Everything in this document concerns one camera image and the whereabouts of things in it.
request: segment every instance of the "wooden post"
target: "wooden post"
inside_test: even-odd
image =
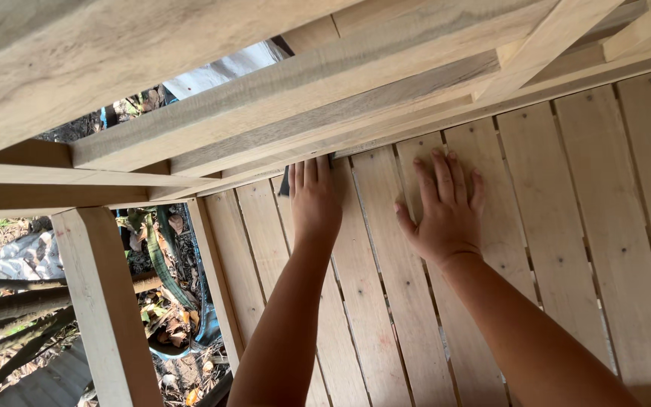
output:
[[[161,407],[114,216],[107,208],[74,208],[54,215],[52,224],[99,401]]]

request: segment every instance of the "dry leaf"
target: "dry leaf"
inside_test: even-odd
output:
[[[194,405],[194,402],[197,401],[197,388],[194,388],[187,394],[185,399],[185,405]]]
[[[182,217],[178,214],[172,215],[167,222],[172,226],[172,228],[175,230],[175,233],[179,236],[180,233],[182,233],[182,229],[185,227],[184,222],[182,221]]]

